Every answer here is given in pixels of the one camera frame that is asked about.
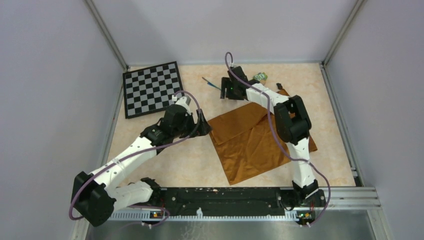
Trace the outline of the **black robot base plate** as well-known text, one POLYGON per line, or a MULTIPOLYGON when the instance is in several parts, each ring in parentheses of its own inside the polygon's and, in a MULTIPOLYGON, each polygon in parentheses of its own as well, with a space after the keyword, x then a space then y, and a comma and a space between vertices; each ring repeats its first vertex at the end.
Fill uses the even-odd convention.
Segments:
POLYGON ((291 187, 168 187, 154 190, 145 205, 165 208, 173 217, 193 216, 197 210, 206 217, 265 217, 325 203, 323 190, 302 200, 291 187))

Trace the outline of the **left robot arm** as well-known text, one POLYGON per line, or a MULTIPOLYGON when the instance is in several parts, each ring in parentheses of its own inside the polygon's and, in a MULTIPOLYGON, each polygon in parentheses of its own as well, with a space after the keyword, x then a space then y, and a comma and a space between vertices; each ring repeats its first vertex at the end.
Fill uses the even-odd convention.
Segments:
POLYGON ((187 104, 172 104, 163 117, 146 127, 118 156, 90 173, 79 172, 72 185, 68 217, 86 219, 92 226, 105 223, 117 210, 137 203, 154 207, 160 193, 143 180, 120 187, 120 183, 146 161, 158 156, 165 148, 189 138, 207 135, 211 128, 199 107, 194 119, 187 104))

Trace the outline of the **brown cloth napkin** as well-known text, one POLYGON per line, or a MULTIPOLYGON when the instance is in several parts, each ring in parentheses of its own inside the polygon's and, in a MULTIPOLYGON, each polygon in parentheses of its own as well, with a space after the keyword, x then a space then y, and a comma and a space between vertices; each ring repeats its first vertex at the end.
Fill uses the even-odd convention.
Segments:
POLYGON ((208 121, 209 136, 230 185, 290 162, 276 144, 266 108, 248 103, 208 121))

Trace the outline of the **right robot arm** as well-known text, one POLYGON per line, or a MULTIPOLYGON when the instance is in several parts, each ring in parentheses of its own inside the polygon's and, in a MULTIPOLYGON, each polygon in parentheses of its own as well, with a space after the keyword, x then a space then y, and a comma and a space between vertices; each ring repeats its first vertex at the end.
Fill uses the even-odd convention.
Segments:
POLYGON ((277 143, 284 142, 283 153, 293 162, 293 200, 299 206, 313 207, 323 200, 319 193, 316 168, 310 159, 312 123, 302 98, 289 97, 248 80, 241 66, 230 66, 221 81, 221 98, 246 100, 266 109, 271 133, 277 143))

